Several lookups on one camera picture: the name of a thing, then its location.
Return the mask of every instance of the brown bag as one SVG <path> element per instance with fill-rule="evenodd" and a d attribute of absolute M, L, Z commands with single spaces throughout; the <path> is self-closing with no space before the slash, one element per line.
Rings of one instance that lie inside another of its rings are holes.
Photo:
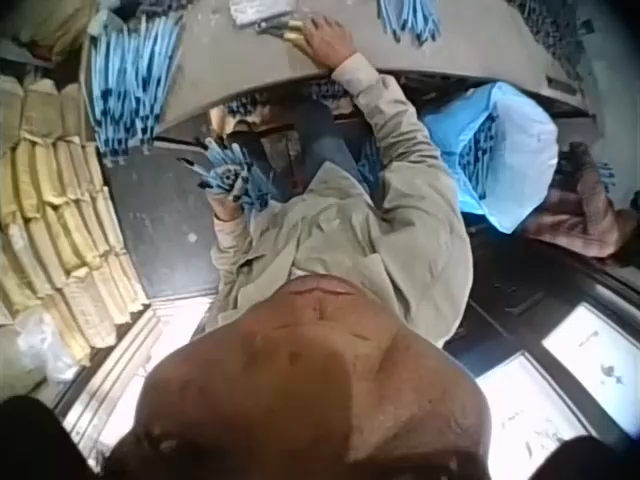
<path fill-rule="evenodd" d="M 53 241 L 47 230 L 47 225 L 42 218 L 36 218 L 27 223 L 29 240 L 33 246 L 40 265 L 47 272 L 51 285 L 55 288 L 62 288 L 67 279 L 62 263 L 58 258 L 58 253 L 53 245 Z"/>
<path fill-rule="evenodd" d="M 93 270 L 91 275 L 93 275 L 93 280 L 100 295 L 102 295 L 104 304 L 113 322 L 116 325 L 129 322 L 129 311 L 113 282 L 113 277 L 107 266 L 103 265 L 98 270 Z"/>
<path fill-rule="evenodd" d="M 147 299 L 147 295 L 144 293 L 142 289 L 142 283 L 140 282 L 140 278 L 138 278 L 138 274 L 133 268 L 133 264 L 131 263 L 131 258 L 129 258 L 128 253 L 123 253 L 117 256 L 120 265 L 122 266 L 122 271 L 125 273 L 127 278 L 129 279 L 129 283 L 133 288 L 133 291 L 136 293 L 136 299 L 138 303 L 141 305 L 146 305 L 149 303 Z"/>
<path fill-rule="evenodd" d="M 80 115 L 84 112 L 81 107 L 80 84 L 67 85 L 60 92 L 62 101 L 62 135 L 65 138 L 80 137 Z"/>
<path fill-rule="evenodd" d="M 2 275 L 0 275 L 0 287 L 4 298 L 6 298 L 5 307 L 13 317 L 16 317 L 20 313 L 39 305 L 40 302 L 33 292 L 29 290 L 24 279 L 20 278 L 22 272 L 17 272 L 17 269 L 20 268 L 18 262 L 15 258 L 12 258 L 12 253 L 6 250 L 7 239 L 3 238 L 2 243 L 3 248 L 0 249 L 0 272 L 2 272 Z"/>
<path fill-rule="evenodd" d="M 48 140 L 62 135 L 62 103 L 53 80 L 44 78 L 25 88 L 20 129 Z"/>
<path fill-rule="evenodd" d="M 42 202 L 36 189 L 35 159 L 33 144 L 29 140 L 20 140 L 13 156 L 16 190 L 20 210 L 25 219 L 39 218 Z"/>
<path fill-rule="evenodd" d="M 76 172 L 71 161 L 71 152 L 67 142 L 58 141 L 55 145 L 58 173 L 62 182 L 62 190 L 69 200 L 78 200 L 82 197 L 80 185 L 76 178 Z"/>
<path fill-rule="evenodd" d="M 20 207 L 13 188 L 13 150 L 0 158 L 0 225 L 6 227 L 20 215 Z"/>
<path fill-rule="evenodd" d="M 91 268 L 100 266 L 100 255 L 96 250 L 91 235 L 80 218 L 78 208 L 72 203 L 68 203 L 60 207 L 57 211 L 58 220 L 64 233 L 71 240 L 71 244 L 75 247 L 75 251 L 80 254 L 80 258 L 85 265 Z"/>
<path fill-rule="evenodd" d="M 87 167 L 87 162 L 84 159 L 84 149 L 79 143 L 69 142 L 69 153 L 71 155 L 73 170 L 76 173 L 76 180 L 78 181 L 80 195 L 82 195 L 83 198 L 88 197 L 89 190 L 92 187 L 89 167 Z"/>
<path fill-rule="evenodd" d="M 93 197 L 93 200 L 95 202 L 96 213 L 98 214 L 111 249 L 116 253 L 123 252 L 124 240 L 120 232 L 116 212 L 111 204 L 109 189 L 104 187 L 101 192 Z"/>
<path fill-rule="evenodd" d="M 98 221 L 98 217 L 96 216 L 96 211 L 93 208 L 93 202 L 91 199 L 87 200 L 78 200 L 76 202 L 78 206 L 78 210 L 80 210 L 80 215 L 84 220 L 87 229 L 89 230 L 89 234 L 93 240 L 93 244 L 96 247 L 99 255 L 105 255 L 109 252 L 109 244 L 104 237 L 104 232 L 100 227 L 100 222 Z"/>
<path fill-rule="evenodd" d="M 89 344 L 94 348 L 106 348 L 116 343 L 116 327 L 92 280 L 89 269 L 77 270 L 62 293 Z"/>
<path fill-rule="evenodd" d="M 67 198 L 60 185 L 53 145 L 50 143 L 34 143 L 33 158 L 42 201 L 54 207 L 59 207 L 66 203 Z"/>
<path fill-rule="evenodd" d="M 74 251 L 70 239 L 58 220 L 58 215 L 48 205 L 44 207 L 44 219 L 51 235 L 51 241 L 65 272 L 72 273 L 81 268 L 82 260 L 80 260 L 80 256 Z"/>
<path fill-rule="evenodd" d="M 102 170 L 100 169 L 95 143 L 87 143 L 84 146 L 84 158 L 87 161 L 87 168 L 89 169 L 89 176 L 91 177 L 91 193 L 97 194 L 101 192 L 102 187 L 104 187 L 104 178 L 102 177 Z"/>
<path fill-rule="evenodd" d="M 18 263 L 26 274 L 36 296 L 42 298 L 53 293 L 53 289 L 31 249 L 31 243 L 21 218 L 18 219 L 18 222 L 7 227 L 7 237 L 13 254 L 18 259 Z"/>
<path fill-rule="evenodd" d="M 107 265 L 113 276 L 113 280 L 120 291 L 120 296 L 127 305 L 129 312 L 137 312 L 142 309 L 142 305 L 138 302 L 136 292 L 131 285 L 129 278 L 125 275 L 122 265 L 115 255 L 107 256 Z"/>
<path fill-rule="evenodd" d="M 15 78 L 0 75 L 0 148 L 3 151 L 13 148 L 20 139 L 23 97 L 24 91 Z"/>

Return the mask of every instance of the clear plastic bag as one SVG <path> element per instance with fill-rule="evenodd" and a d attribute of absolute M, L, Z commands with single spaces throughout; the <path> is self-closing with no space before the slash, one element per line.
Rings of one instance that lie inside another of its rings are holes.
<path fill-rule="evenodd" d="M 31 308 L 16 318 L 17 339 L 23 364 L 43 368 L 52 382 L 69 382 L 79 365 L 62 342 L 51 316 L 41 307 Z"/>

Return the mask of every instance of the stack of sacks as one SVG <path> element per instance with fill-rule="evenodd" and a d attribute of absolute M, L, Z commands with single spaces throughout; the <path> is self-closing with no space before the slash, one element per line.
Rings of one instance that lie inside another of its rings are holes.
<path fill-rule="evenodd" d="M 0 98 L 16 90 L 0 78 L 5 84 L 11 91 Z M 13 319 L 43 306 L 73 357 L 86 363 L 91 347 L 115 344 L 116 325 L 147 299 L 95 144 L 80 142 L 78 85 L 58 93 L 45 79 L 14 97 L 22 98 L 13 110 L 21 115 L 19 138 L 13 119 L 3 116 L 1 125 L 0 300 Z"/>

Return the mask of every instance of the fingers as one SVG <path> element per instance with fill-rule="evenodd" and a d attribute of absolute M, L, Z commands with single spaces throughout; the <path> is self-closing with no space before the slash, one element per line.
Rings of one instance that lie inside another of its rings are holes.
<path fill-rule="evenodd" d="M 291 45 L 296 47 L 302 53 L 304 53 L 308 57 L 313 57 L 313 51 L 311 50 L 311 47 L 307 43 L 306 38 L 307 37 L 305 36 L 305 38 L 290 38 L 288 40 Z"/>
<path fill-rule="evenodd" d="M 303 31 L 313 34 L 325 29 L 335 28 L 344 29 L 344 26 L 339 21 L 329 18 L 326 15 L 316 15 L 304 22 Z"/>

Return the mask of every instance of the workbench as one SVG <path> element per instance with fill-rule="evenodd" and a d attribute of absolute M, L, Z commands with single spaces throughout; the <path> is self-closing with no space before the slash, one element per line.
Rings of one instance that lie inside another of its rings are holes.
<path fill-rule="evenodd" d="M 298 0 L 296 16 L 317 12 L 338 19 L 382 71 L 503 80 L 588 110 L 579 86 L 504 0 L 440 0 L 436 11 L 442 36 L 422 48 L 408 35 L 396 44 L 383 32 L 376 0 Z M 322 74 L 292 46 L 256 35 L 251 27 L 237 29 L 227 0 L 196 0 L 185 13 L 181 56 L 160 130 L 238 93 Z"/>

